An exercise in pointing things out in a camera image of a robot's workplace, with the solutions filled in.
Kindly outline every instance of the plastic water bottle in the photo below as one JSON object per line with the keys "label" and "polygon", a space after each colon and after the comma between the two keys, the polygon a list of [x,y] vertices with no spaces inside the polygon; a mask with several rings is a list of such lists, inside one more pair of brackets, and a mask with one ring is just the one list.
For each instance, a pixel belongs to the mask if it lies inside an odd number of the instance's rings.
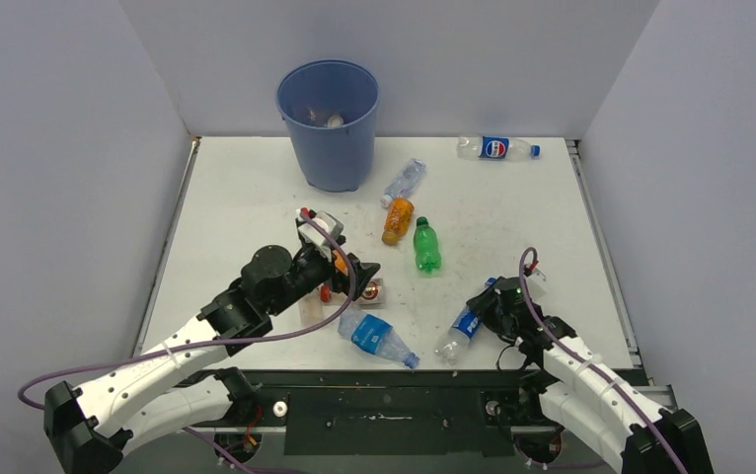
{"label": "plastic water bottle", "polygon": [[410,160],[393,184],[384,190],[384,195],[381,196],[381,205],[386,209],[395,198],[409,198],[418,183],[424,178],[424,169],[424,163],[418,160]]}
{"label": "plastic water bottle", "polygon": [[[486,287],[493,285],[495,281],[497,281],[497,278],[487,279]],[[455,364],[468,350],[471,338],[477,334],[478,329],[480,329],[480,318],[466,306],[459,312],[454,324],[439,338],[439,342],[436,344],[436,354],[443,362]]]}
{"label": "plastic water bottle", "polygon": [[340,316],[338,334],[349,338],[367,353],[401,362],[409,368],[418,365],[418,355],[408,349],[393,327],[371,314],[346,308]]}
{"label": "plastic water bottle", "polygon": [[541,147],[520,138],[484,135],[460,135],[457,156],[488,160],[527,161],[541,156]]}

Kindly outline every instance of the red object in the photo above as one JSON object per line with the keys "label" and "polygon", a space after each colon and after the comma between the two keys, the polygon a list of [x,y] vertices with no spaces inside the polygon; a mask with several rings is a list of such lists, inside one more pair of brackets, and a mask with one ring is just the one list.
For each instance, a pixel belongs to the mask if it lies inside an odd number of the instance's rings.
{"label": "red object", "polygon": [[256,419],[253,420],[251,423],[248,423],[247,428],[245,429],[245,435],[242,436],[242,443],[246,444],[247,442],[250,441],[250,430],[252,430],[261,419],[262,419],[262,406],[257,405],[256,406]]}
{"label": "red object", "polygon": [[320,286],[320,301],[328,303],[332,300],[332,289],[327,284]]}
{"label": "red object", "polygon": [[378,285],[375,284],[375,281],[370,281],[369,284],[366,285],[366,289],[363,290],[363,294],[361,294],[360,297],[371,301],[378,297],[378,291]]}

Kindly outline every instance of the blue bottle cap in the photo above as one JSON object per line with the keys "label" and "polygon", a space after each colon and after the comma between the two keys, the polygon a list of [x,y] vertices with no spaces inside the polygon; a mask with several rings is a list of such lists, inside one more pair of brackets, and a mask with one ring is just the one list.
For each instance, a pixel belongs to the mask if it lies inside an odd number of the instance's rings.
{"label": "blue bottle cap", "polygon": [[409,368],[416,368],[418,365],[418,355],[413,353],[407,354],[407,357],[405,357],[405,365]]}

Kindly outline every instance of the screw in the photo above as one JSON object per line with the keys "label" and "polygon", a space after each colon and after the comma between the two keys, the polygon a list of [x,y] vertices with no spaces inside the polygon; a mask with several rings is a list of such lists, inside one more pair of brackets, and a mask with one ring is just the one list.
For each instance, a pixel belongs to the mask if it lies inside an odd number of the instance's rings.
{"label": "screw", "polygon": [[285,402],[276,402],[273,404],[273,414],[277,418],[282,418],[288,413],[288,404]]}
{"label": "screw", "polygon": [[496,400],[491,400],[486,404],[486,413],[488,413],[491,416],[497,415],[497,411],[499,410],[500,404],[497,403]]}

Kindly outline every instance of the bottle cap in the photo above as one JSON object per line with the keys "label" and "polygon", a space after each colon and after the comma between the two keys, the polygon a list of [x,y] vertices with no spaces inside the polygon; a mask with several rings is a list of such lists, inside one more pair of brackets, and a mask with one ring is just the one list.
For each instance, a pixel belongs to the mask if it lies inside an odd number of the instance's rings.
{"label": "bottle cap", "polygon": [[320,286],[320,301],[328,303],[332,300],[332,289],[327,284]]}
{"label": "bottle cap", "polygon": [[413,353],[407,354],[407,357],[405,357],[405,365],[409,368],[416,368],[418,365],[418,355]]}
{"label": "bottle cap", "polygon": [[333,116],[329,117],[329,119],[326,121],[326,126],[328,128],[334,128],[336,126],[343,126],[343,117],[334,114]]}
{"label": "bottle cap", "polygon": [[384,234],[381,236],[381,242],[384,242],[387,245],[396,245],[399,243],[399,234],[391,230],[385,230]]}

